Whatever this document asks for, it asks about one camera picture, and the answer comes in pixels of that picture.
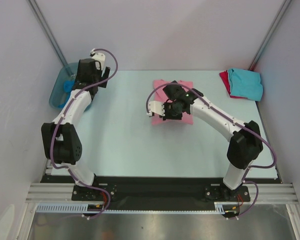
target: teal towel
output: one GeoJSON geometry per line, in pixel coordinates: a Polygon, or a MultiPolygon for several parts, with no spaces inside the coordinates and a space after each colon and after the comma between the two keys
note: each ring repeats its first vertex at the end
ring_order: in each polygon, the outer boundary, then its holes
{"type": "Polygon", "coordinates": [[[232,96],[244,97],[253,101],[261,100],[264,88],[261,84],[260,73],[230,68],[228,79],[232,96]]]}

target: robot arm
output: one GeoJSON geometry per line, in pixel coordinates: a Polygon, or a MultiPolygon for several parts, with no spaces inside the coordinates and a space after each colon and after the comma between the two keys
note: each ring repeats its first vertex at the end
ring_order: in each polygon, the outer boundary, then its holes
{"type": "Polygon", "coordinates": [[[103,53],[91,51],[90,56],[91,58],[79,60],[70,98],[60,114],[52,122],[44,123],[41,127],[44,153],[47,159],[51,159],[50,148],[53,132],[58,122],[63,119],[60,122],[54,141],[54,162],[61,166],[67,166],[81,182],[89,186],[93,183],[94,173],[82,161],[78,162],[82,155],[82,144],[78,137],[76,126],[85,109],[97,94],[98,87],[105,88],[107,82],[87,90],[82,91],[82,89],[107,79],[110,73],[109,67],[106,67],[104,70],[106,57],[103,53]]]}
{"type": "Polygon", "coordinates": [[[232,119],[235,123],[239,123],[260,135],[259,126],[254,121],[245,123],[244,121],[232,117],[211,103],[201,92],[194,88],[192,90],[197,92],[205,102],[209,104],[206,105],[193,92],[186,92],[179,85],[167,85],[163,88],[163,91],[172,102],[149,102],[148,108],[150,114],[158,114],[163,120],[181,120],[183,113],[186,112],[207,122],[220,132],[229,142],[227,158],[230,164],[223,178],[223,183],[228,189],[235,190],[242,184],[242,178],[247,168],[263,150],[263,145],[259,139],[236,126],[227,118],[232,119]]]}

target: blue object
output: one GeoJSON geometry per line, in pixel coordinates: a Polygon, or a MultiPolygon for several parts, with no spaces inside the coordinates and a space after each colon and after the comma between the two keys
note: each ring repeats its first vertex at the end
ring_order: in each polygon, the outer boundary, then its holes
{"type": "Polygon", "coordinates": [[[74,81],[74,80],[72,80],[72,81],[65,81],[65,82],[63,83],[63,91],[64,91],[65,93],[67,93],[67,95],[66,95],[65,102],[62,103],[62,104],[60,104],[60,105],[58,106],[58,108],[63,109],[63,108],[65,107],[66,103],[68,102],[68,100],[69,100],[69,98],[70,98],[70,95],[71,95],[70,93],[71,93],[72,87],[73,87],[74,85],[75,85],[75,81],[74,81]]]}
{"type": "MultiPolygon", "coordinates": [[[[49,104],[54,109],[61,110],[69,100],[72,87],[75,83],[77,70],[78,62],[69,63],[60,70],[49,99],[49,104]]],[[[90,108],[91,104],[92,103],[86,107],[85,111],[90,108]]]]}
{"type": "Polygon", "coordinates": [[[232,96],[260,101],[264,93],[260,73],[239,68],[228,70],[230,93],[232,96]]]}

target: pink cloth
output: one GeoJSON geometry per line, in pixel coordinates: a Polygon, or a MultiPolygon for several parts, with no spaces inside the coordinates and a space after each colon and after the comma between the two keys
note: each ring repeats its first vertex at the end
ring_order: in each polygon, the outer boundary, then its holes
{"type": "Polygon", "coordinates": [[[228,72],[227,71],[223,71],[219,73],[220,78],[222,79],[222,82],[225,86],[226,91],[228,92],[230,98],[233,99],[246,99],[246,97],[242,97],[242,96],[232,96],[231,92],[230,92],[230,84],[229,84],[229,79],[228,79],[228,72]]]}
{"type": "MultiPolygon", "coordinates": [[[[165,80],[154,80],[153,81],[153,88],[157,88],[162,84],[167,84],[167,83],[171,83],[170,81],[165,81],[165,80]]],[[[189,88],[193,88],[194,87],[194,83],[192,81],[178,81],[179,84],[185,85],[189,88]]],[[[163,88],[158,89],[155,93],[154,93],[154,100],[155,101],[160,101],[160,102],[165,102],[168,100],[166,94],[163,91],[163,88]]],[[[162,124],[164,122],[169,122],[169,121],[176,121],[176,122],[180,122],[180,123],[185,123],[185,124],[194,124],[194,120],[193,120],[193,116],[189,115],[188,113],[184,112],[182,114],[182,120],[165,120],[163,121],[162,118],[159,117],[158,114],[154,114],[154,116],[152,117],[152,125],[158,125],[158,124],[162,124]]]]}

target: blue container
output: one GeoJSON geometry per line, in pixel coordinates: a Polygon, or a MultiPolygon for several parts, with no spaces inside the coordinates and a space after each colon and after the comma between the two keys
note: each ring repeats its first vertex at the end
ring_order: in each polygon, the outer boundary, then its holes
{"type": "Polygon", "coordinates": [[[67,96],[69,95],[69,93],[64,91],[64,84],[66,81],[74,81],[76,79],[77,70],[78,62],[69,63],[60,70],[49,98],[49,104],[54,109],[62,110],[62,105],[66,102],[67,96]]]}

